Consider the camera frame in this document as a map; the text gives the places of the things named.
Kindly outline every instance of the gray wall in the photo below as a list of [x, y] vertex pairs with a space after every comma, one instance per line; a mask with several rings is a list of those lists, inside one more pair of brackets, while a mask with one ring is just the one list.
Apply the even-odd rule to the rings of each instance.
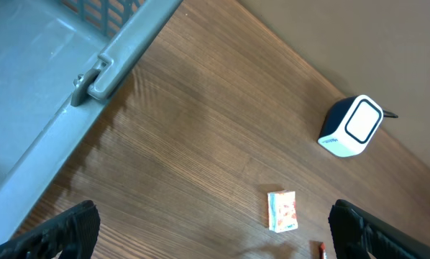
[[430, 167], [430, 0], [240, 0], [345, 94], [400, 119], [383, 127]]

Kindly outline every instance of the small electronic device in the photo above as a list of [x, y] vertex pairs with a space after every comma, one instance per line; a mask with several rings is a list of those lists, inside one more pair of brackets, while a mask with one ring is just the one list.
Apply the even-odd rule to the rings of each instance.
[[372, 139], [383, 117], [398, 116], [383, 111], [366, 95], [343, 99], [327, 113], [317, 142], [338, 157], [360, 154]]

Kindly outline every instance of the wooden table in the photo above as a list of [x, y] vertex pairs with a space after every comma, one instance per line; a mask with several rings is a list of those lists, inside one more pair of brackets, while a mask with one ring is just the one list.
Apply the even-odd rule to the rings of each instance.
[[[341, 98], [236, 1], [185, 0], [21, 231], [92, 199], [97, 258], [317, 258], [321, 241], [333, 258], [346, 199], [430, 245], [423, 163], [382, 130], [353, 158], [316, 143]], [[299, 228], [275, 234], [282, 189]]]

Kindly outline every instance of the bin handle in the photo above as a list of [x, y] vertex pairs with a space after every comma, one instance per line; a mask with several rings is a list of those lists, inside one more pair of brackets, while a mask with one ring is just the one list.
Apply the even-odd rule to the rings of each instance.
[[181, 2], [182, 0], [146, 0], [99, 53], [99, 61], [94, 68], [101, 69], [101, 72], [88, 87], [88, 94], [99, 101], [109, 98]]

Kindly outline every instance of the candy wrapper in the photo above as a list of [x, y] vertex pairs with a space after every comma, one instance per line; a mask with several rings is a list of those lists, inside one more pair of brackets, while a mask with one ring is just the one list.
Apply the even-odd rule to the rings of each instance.
[[284, 232], [296, 230], [296, 200], [295, 191], [276, 191], [267, 194], [270, 230]]

